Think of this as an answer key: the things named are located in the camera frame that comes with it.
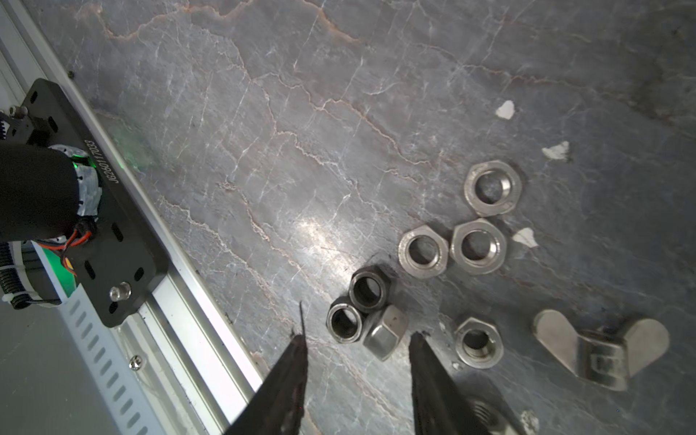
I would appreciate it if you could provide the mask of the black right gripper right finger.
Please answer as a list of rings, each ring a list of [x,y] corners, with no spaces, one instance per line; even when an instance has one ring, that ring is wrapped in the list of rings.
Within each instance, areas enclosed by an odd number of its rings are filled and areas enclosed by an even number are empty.
[[[422,333],[409,343],[415,434],[488,434]]]

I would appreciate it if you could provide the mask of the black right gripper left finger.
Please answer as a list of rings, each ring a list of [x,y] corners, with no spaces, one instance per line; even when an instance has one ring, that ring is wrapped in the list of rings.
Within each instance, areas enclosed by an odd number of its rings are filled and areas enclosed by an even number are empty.
[[[306,326],[294,333],[286,350],[226,434],[299,435],[305,415],[308,379]]]

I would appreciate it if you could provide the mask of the black hex nut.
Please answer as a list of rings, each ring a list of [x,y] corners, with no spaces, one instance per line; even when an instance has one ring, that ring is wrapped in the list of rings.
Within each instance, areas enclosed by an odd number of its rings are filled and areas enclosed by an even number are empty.
[[[344,295],[331,304],[327,312],[326,328],[338,344],[352,344],[361,339],[365,319],[366,315]]]
[[[391,279],[380,266],[366,266],[353,273],[348,295],[359,311],[369,314],[386,307],[391,287]]]

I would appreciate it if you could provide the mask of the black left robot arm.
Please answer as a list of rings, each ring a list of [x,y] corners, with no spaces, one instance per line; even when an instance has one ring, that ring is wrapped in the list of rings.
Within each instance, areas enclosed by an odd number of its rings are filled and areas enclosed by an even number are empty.
[[[64,144],[1,144],[1,290],[12,308],[58,301],[32,296],[10,244],[34,241],[64,264],[71,248],[96,236],[102,195],[94,159],[86,150]]]

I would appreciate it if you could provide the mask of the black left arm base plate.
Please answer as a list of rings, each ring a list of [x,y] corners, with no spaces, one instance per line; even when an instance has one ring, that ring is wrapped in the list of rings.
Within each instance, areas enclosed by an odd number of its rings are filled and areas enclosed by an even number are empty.
[[[1,239],[58,255],[107,327],[135,314],[169,269],[101,144],[45,79],[1,116]]]

